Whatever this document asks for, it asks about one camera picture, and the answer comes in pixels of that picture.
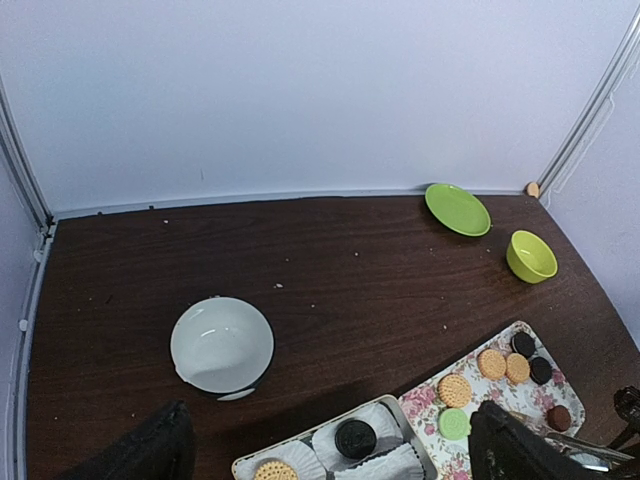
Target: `white paper liner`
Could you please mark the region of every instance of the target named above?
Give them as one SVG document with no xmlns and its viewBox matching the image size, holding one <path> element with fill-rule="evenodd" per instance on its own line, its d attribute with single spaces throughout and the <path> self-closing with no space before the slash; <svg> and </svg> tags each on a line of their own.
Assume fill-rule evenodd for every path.
<svg viewBox="0 0 640 480">
<path fill-rule="evenodd" d="M 363 463 L 359 467 L 336 472 L 335 480 L 424 480 L 424 469 L 413 447 L 405 443 L 395 450 Z"/>
<path fill-rule="evenodd" d="M 253 480 L 258 469 L 267 462 L 284 462 L 293 468 L 299 480 L 325 480 L 327 472 L 311 447 L 299 440 L 287 442 L 236 465 L 238 480 Z"/>
<path fill-rule="evenodd" d="M 402 432 L 393 415 L 380 403 L 373 403 L 358 409 L 353 415 L 333 422 L 316 431 L 311 439 L 313 449 L 324 467 L 332 472 L 339 472 L 353 467 L 362 460 L 351 460 L 343 456 L 336 447 L 336 431 L 347 420 L 360 420 L 376 432 L 376 448 L 371 455 L 392 450 L 402 444 Z"/>
</svg>

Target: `green plate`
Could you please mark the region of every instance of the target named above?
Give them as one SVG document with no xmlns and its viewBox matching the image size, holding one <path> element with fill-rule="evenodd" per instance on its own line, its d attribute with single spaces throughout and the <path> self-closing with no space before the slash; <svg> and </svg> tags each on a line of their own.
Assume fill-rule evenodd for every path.
<svg viewBox="0 0 640 480">
<path fill-rule="evenodd" d="M 461 188 L 436 183 L 427 188 L 424 198 L 431 213 L 454 232 L 479 237 L 491 228 L 491 217 L 482 202 Z"/>
</svg>

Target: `round biscuit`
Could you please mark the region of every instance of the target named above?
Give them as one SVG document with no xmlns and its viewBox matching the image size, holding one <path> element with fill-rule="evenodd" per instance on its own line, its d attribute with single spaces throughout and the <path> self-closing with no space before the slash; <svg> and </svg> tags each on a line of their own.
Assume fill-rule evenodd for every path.
<svg viewBox="0 0 640 480">
<path fill-rule="evenodd" d="M 450 374 L 438 383 L 440 399 L 452 408 L 463 408 L 471 401 L 471 385 L 462 375 Z"/>
<path fill-rule="evenodd" d="M 284 462 L 267 462 L 258 469 L 253 480 L 298 480 L 298 475 Z"/>
<path fill-rule="evenodd" d="M 531 369 L 527 359 L 519 353 L 512 353 L 507 357 L 507 378 L 513 383 L 524 383 L 529 378 Z"/>
<path fill-rule="evenodd" d="M 507 371 L 507 362 L 500 352 L 489 348 L 478 355 L 478 369 L 489 380 L 500 380 Z"/>
</svg>

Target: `oreo cookie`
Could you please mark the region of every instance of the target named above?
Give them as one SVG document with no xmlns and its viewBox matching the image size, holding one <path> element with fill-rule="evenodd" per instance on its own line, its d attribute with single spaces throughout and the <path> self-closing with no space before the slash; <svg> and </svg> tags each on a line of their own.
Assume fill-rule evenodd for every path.
<svg viewBox="0 0 640 480">
<path fill-rule="evenodd" d="M 529 361 L 531 379 L 538 385 L 544 385 L 551 380 L 551 364 L 542 357 L 535 357 Z"/>
<path fill-rule="evenodd" d="M 567 407 L 557 405 L 547 412 L 547 423 L 558 432 L 566 432 L 571 427 L 571 414 Z"/>
<path fill-rule="evenodd" d="M 336 432 L 336 448 L 352 460 L 362 460 L 371 455 L 377 441 L 373 428 L 360 420 L 347 420 Z"/>
<path fill-rule="evenodd" d="M 524 332 L 516 333 L 511 339 L 511 348 L 525 358 L 529 358 L 536 353 L 536 344 L 529 335 Z"/>
</svg>

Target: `lime green bowl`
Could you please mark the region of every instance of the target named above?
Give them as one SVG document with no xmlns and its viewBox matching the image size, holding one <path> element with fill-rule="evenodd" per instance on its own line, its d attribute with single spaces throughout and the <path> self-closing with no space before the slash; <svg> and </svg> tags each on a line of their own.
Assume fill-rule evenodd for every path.
<svg viewBox="0 0 640 480">
<path fill-rule="evenodd" d="M 507 263 L 513 273 L 527 283 L 540 283 L 558 273 L 558 261 L 549 245 L 526 230 L 511 235 Z"/>
</svg>

